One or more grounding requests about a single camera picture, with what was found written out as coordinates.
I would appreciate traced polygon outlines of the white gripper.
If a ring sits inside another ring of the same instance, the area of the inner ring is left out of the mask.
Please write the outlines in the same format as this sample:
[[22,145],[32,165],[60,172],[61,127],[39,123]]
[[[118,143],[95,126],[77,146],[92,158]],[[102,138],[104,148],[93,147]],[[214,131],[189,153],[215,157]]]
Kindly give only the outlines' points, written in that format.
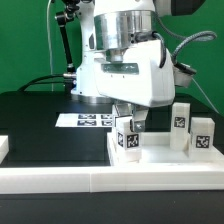
[[[96,51],[94,78],[101,96],[128,102],[115,103],[112,114],[132,115],[131,130],[144,132],[147,107],[170,105],[175,86],[187,86],[196,71],[175,60],[158,32],[136,33],[134,40],[129,48]],[[129,103],[141,106],[131,112]]]

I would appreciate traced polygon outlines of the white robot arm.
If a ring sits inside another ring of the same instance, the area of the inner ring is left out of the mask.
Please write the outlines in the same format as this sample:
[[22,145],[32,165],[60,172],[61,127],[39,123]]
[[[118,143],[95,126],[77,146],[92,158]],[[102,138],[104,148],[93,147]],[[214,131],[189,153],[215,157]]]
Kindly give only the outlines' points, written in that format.
[[165,15],[191,15],[205,0],[63,0],[65,20],[80,20],[82,63],[73,75],[73,96],[84,102],[123,101],[131,130],[145,129],[148,110],[170,105],[177,86],[195,70],[177,61],[154,23]]

